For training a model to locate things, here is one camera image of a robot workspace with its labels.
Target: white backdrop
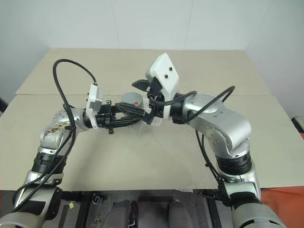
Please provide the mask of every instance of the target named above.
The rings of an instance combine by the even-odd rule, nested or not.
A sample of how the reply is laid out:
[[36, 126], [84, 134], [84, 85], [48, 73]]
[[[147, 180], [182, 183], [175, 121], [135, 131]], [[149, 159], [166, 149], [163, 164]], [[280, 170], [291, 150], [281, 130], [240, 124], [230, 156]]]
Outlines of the white backdrop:
[[[287, 112], [304, 115], [296, 108], [299, 98], [297, 105], [286, 105], [295, 96], [277, 83], [294, 80], [285, 84], [289, 90], [300, 87], [302, 2], [0, 0], [0, 97], [10, 102], [50, 47], [238, 49], [247, 51]], [[290, 57], [292, 65], [285, 61]]]

